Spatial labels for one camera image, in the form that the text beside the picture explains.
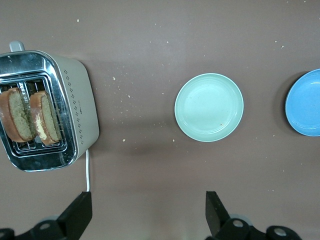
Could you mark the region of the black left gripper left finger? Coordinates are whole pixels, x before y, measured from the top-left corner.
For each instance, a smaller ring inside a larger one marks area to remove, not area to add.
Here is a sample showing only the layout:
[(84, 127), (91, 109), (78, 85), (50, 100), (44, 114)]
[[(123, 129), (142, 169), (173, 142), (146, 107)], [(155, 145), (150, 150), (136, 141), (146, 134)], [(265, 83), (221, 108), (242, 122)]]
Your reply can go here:
[(78, 240), (92, 219), (92, 194), (82, 192), (55, 220), (44, 220), (25, 233), (16, 235), (2, 228), (2, 240)]

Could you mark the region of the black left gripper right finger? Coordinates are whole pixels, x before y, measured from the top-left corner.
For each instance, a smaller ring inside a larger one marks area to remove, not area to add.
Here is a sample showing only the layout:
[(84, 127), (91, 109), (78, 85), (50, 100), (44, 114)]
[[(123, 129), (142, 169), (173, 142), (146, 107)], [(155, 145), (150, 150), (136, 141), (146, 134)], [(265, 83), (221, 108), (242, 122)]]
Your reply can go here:
[(257, 230), (239, 217), (231, 217), (215, 191), (205, 195), (205, 218), (211, 235), (208, 240), (299, 240), (300, 236), (285, 226), (272, 225), (266, 232)]

